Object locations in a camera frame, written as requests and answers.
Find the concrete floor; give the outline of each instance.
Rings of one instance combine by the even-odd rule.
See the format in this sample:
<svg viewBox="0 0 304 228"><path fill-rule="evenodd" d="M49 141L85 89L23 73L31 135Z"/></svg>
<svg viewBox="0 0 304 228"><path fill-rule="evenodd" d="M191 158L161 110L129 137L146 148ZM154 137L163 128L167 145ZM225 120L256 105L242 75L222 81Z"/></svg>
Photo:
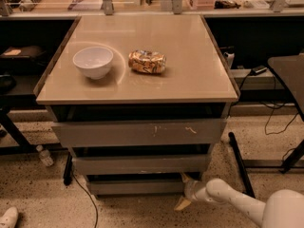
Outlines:
<svg viewBox="0 0 304 228"><path fill-rule="evenodd" d="M282 130L292 117L272 117L267 130ZM268 116L230 118L221 141L214 148L204 179L222 178L237 190L244 190L233 150L228 144L230 131L235 133L244 159L280 160L304 138L304 124L299 117L284 133L268 136L264 133L267 120ZM17 124L32 143L56 141L48 121ZM0 145L6 146L9 138L2 139ZM44 167L37 154L0 157L0 213L16 206L20 212L16 227L94 227L95 209L87 193L75 180L68 187L63 184L67 152L53 152L53 156L55 165L51 167ZM301 170L292 170L285 175L277 170L255 170L249 176L259 200L267 200L274 191L284 188L304 193ZM85 186L85 180L77 170L75 177ZM98 209L97 227L256 227L231 206L192 203L183 211L175 212L173 208L179 197L92 197Z"/></svg>

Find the water bottle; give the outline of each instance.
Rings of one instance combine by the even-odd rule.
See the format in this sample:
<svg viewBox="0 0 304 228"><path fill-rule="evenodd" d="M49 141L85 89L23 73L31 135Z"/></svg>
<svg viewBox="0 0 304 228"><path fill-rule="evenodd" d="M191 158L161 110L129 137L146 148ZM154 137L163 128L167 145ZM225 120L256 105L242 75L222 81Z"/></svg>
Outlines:
<svg viewBox="0 0 304 228"><path fill-rule="evenodd" d="M51 157L50 152L47 149L45 149L42 145L38 145L36 149L39 152L41 162L45 166L52 166L54 164L54 159Z"/></svg>

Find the bowl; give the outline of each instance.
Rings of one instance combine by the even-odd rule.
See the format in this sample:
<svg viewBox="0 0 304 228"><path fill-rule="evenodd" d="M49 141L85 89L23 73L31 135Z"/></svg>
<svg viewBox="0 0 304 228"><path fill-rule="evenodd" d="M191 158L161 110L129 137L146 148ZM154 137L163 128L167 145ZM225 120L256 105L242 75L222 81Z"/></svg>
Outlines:
<svg viewBox="0 0 304 228"><path fill-rule="evenodd" d="M102 79L112 68L113 52L106 47L88 47L73 57L74 65L88 78Z"/></svg>

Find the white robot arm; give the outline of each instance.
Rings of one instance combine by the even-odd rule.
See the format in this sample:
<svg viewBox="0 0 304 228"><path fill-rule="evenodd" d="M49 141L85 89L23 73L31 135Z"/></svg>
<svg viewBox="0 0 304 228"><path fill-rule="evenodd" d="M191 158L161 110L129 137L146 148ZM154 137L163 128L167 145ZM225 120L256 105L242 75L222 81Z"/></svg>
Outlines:
<svg viewBox="0 0 304 228"><path fill-rule="evenodd" d="M304 196L295 191L277 191L265 203L240 193L221 179L213 179L204 184L182 174L182 180L185 182L185 190L175 207L177 211L192 201L231 204L262 228L304 227Z"/></svg>

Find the white shoe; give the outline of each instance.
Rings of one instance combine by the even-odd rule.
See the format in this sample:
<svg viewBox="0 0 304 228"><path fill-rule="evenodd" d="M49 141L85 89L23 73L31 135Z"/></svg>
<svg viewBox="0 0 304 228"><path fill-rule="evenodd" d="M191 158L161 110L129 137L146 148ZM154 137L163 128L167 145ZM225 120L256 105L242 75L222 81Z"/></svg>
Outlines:
<svg viewBox="0 0 304 228"><path fill-rule="evenodd" d="M11 207L0 218L0 228L14 228L18 220L18 210L16 207Z"/></svg>

